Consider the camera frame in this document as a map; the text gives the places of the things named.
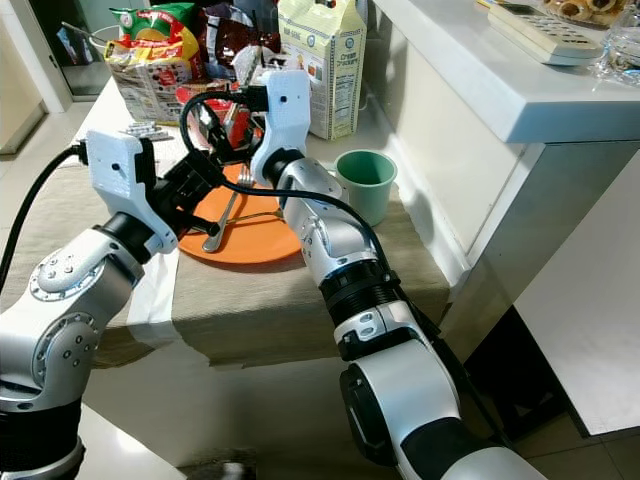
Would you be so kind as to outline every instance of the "black cable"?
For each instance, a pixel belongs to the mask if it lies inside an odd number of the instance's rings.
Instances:
[[[378,239],[376,232],[373,231],[373,228],[371,228],[371,225],[369,225],[367,221],[364,218],[362,218],[360,214],[353,209],[353,207],[351,207],[351,205],[343,202],[342,200],[339,200],[334,197],[330,197],[329,195],[323,195],[321,193],[316,193],[316,192],[307,192],[304,190],[259,190],[256,188],[246,188],[246,187],[241,187],[240,185],[236,185],[235,183],[232,183],[227,179],[223,181],[222,186],[234,192],[242,193],[245,195],[256,195],[259,197],[307,198],[309,200],[328,203],[330,205],[333,205],[336,208],[339,208],[340,210],[344,210],[360,224],[365,234],[371,240],[371,243],[373,244],[373,248],[375,249],[376,254],[378,255],[378,260],[380,261],[380,264],[382,265],[383,270],[387,272],[391,271],[389,267],[389,262],[387,260],[387,256],[385,255],[384,250],[382,249],[382,244],[380,243],[380,240]]]
[[[191,153],[196,153],[205,161],[209,163],[209,160],[202,154],[200,150],[198,150],[191,141],[191,137],[189,136],[189,129],[187,124],[187,116],[193,107],[195,107],[198,103],[203,102],[209,99],[222,99],[222,100],[232,100],[237,103],[242,103],[245,100],[245,97],[242,93],[231,93],[231,92],[204,92],[198,95],[195,95],[189,99],[187,103],[184,104],[182,109],[182,113],[180,114],[180,136],[182,137],[182,141],[184,142],[187,150]],[[228,188],[231,191],[242,193],[245,195],[255,195],[259,197],[283,197],[283,198],[307,198],[310,200],[315,200],[318,202],[328,203],[333,205],[340,210],[347,212],[351,215],[362,227],[367,236],[371,239],[371,243],[373,244],[374,249],[378,255],[378,260],[380,261],[383,269],[385,271],[390,271],[389,262],[387,261],[387,257],[382,249],[382,244],[378,239],[378,236],[371,228],[364,218],[362,218],[358,212],[356,212],[349,204],[334,198],[329,195],[323,195],[321,193],[316,192],[307,192],[303,190],[258,190],[255,188],[247,188],[236,185],[233,182],[230,182],[226,178],[222,180],[222,186]]]
[[[201,93],[199,95],[196,95],[194,97],[192,97],[191,99],[189,99],[189,101],[184,105],[184,108],[182,110],[182,114],[180,115],[180,134],[182,136],[182,140],[184,141],[187,149],[190,152],[198,152],[198,154],[200,154],[200,156],[206,161],[209,162],[209,160],[202,154],[202,152],[200,152],[200,150],[196,149],[195,146],[193,145],[193,142],[191,141],[191,138],[189,137],[189,131],[187,128],[187,115],[189,114],[190,110],[198,103],[204,101],[204,100],[208,100],[208,99],[223,99],[223,100],[232,100],[235,101],[237,103],[243,103],[244,97],[242,94],[234,94],[234,93],[230,93],[230,92],[205,92],[205,93]],[[380,240],[378,239],[378,236],[376,235],[376,233],[374,232],[373,228],[371,228],[371,225],[369,225],[359,214],[358,212],[356,212],[349,204],[338,200],[337,198],[334,197],[330,197],[328,195],[323,195],[320,193],[315,193],[315,192],[308,192],[308,191],[303,191],[303,190],[258,190],[258,189],[254,189],[254,188],[246,188],[246,187],[241,187],[239,185],[236,185],[235,183],[230,182],[228,179],[224,178],[222,180],[222,185],[226,188],[228,188],[231,191],[237,192],[237,193],[242,193],[244,195],[256,195],[256,196],[262,196],[262,197],[294,197],[294,198],[307,198],[310,200],[315,200],[315,201],[319,201],[319,202],[324,202],[324,203],[328,203],[330,205],[333,205],[345,212],[347,212],[349,215],[351,215],[362,227],[362,229],[364,230],[365,234],[369,237],[369,239],[371,240],[371,243],[373,244],[373,247],[376,251],[376,254],[378,255],[378,260],[380,261],[380,264],[383,268],[383,270],[385,270],[386,272],[390,272],[391,268],[389,266],[389,262],[387,260],[387,257],[384,253],[384,249],[382,248],[382,244],[380,243]],[[495,435],[500,438],[500,440],[502,441],[502,443],[504,444],[505,447],[510,448],[511,450],[514,450],[513,444],[511,443],[511,441],[509,440],[509,438],[505,435],[505,433],[502,431],[502,429],[496,424],[495,420],[493,419],[493,417],[491,416],[491,414],[489,413],[489,411],[487,410],[487,408],[484,406],[484,404],[482,403],[482,399],[480,398],[480,395],[478,394],[478,391],[476,390],[475,386],[473,385],[473,383],[471,382],[471,380],[469,379],[469,375],[466,371],[466,369],[464,368],[464,365],[460,362],[460,360],[458,360],[458,357],[456,357],[456,355],[453,353],[453,351],[451,350],[451,348],[449,347],[449,345],[442,339],[440,338],[440,329],[437,327],[437,325],[435,323],[433,323],[433,321],[427,316],[425,315],[407,296],[407,294],[404,292],[404,290],[402,290],[402,288],[400,286],[395,288],[395,291],[398,295],[398,297],[405,301],[407,303],[407,305],[409,306],[409,308],[411,309],[411,312],[413,313],[414,317],[416,318],[416,321],[418,322],[420,328],[422,330],[425,331],[425,334],[427,335],[427,338],[429,338],[432,342],[432,345],[434,346],[434,348],[438,348],[438,350],[440,352],[442,352],[441,357],[443,362],[445,363],[445,365],[447,366],[447,368],[453,370],[455,372],[456,378],[458,379],[458,381],[464,383],[466,389],[468,390],[469,394],[471,395],[471,398],[473,399],[474,403],[477,405],[478,409],[480,410],[480,413],[482,414],[482,416],[484,417],[485,421],[487,422],[487,424],[489,425],[489,427],[494,431]]]
[[[27,213],[29,212],[29,208],[31,208],[31,204],[38,195],[40,188],[47,181],[49,176],[54,172],[58,166],[64,162],[67,158],[72,155],[78,155],[80,153],[80,146],[73,145],[63,152],[59,153],[46,167],[45,169],[38,175],[38,178],[33,182],[31,188],[27,192],[27,195],[24,197],[22,201],[22,205],[20,205],[20,209],[18,210],[18,214],[16,215],[16,219],[13,221],[13,225],[11,225],[11,231],[9,232],[9,237],[7,238],[7,244],[4,249],[4,254],[2,255],[2,263],[0,263],[0,293],[2,293],[2,289],[4,288],[4,284],[7,280],[7,275],[9,274],[9,267],[11,266],[11,261],[13,260],[13,254],[16,250],[16,245],[18,243],[18,237],[20,236],[20,230],[22,229],[22,225],[27,217]]]

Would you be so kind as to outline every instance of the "snack bag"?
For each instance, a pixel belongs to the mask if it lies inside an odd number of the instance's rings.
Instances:
[[[283,49],[311,79],[311,132],[333,140],[358,124],[358,102],[367,29],[356,0],[335,7],[315,0],[280,0]]]
[[[193,3],[168,3],[151,8],[136,10],[133,8],[110,8],[116,17],[123,35],[131,40],[168,40],[171,26],[178,22],[191,27],[196,12]]]
[[[136,18],[145,18],[145,12],[147,10],[136,12]],[[162,21],[166,25],[157,31],[166,32],[165,27],[168,28],[167,39],[142,39],[140,32],[145,29],[142,35],[158,38],[158,34],[150,33],[146,27],[138,31],[132,29],[121,40],[107,43],[104,59],[136,121],[174,125],[181,111],[175,98],[176,89],[185,82],[203,78],[204,65],[194,35],[166,12]],[[138,39],[132,40],[131,34]]]

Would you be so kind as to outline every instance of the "cable connector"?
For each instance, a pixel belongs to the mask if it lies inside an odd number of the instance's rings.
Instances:
[[[87,141],[85,139],[80,140],[79,143],[73,145],[73,151],[78,156],[80,163],[83,165],[89,165],[89,156],[87,155]]]
[[[238,96],[242,98],[241,103],[244,103],[252,112],[269,111],[269,95],[264,85],[249,85],[243,88]]]

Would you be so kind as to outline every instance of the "metal fork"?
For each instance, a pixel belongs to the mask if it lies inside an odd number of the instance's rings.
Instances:
[[[240,174],[238,175],[238,179],[236,180],[236,183],[239,186],[245,187],[245,188],[253,187],[254,180],[253,180],[253,177],[251,176],[251,171],[246,166],[244,165],[242,166],[242,169],[240,170]],[[220,217],[220,220],[218,220],[220,231],[216,235],[213,235],[207,238],[202,244],[202,250],[204,250],[205,252],[213,253],[216,250],[218,250],[218,248],[220,248],[220,243],[222,242],[222,236],[224,235],[224,229],[227,226],[227,220],[229,219],[229,215],[231,214],[231,209],[233,208],[233,204],[235,203],[237,197],[238,197],[238,192],[233,192],[231,194],[231,198],[229,199],[227,208],[224,209],[224,213],[222,214],[222,217]]]

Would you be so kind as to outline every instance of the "beige tablecloth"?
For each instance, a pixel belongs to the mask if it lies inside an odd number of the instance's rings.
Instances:
[[[24,292],[34,266],[85,228],[109,218],[82,166],[59,169],[36,199],[13,260],[2,309]],[[394,194],[376,227],[407,293],[439,319],[448,288]],[[128,306],[108,326],[97,367],[121,366],[147,355],[126,326]],[[263,265],[223,268],[180,255],[173,325],[212,365],[267,365],[337,355],[333,323],[299,254]]]

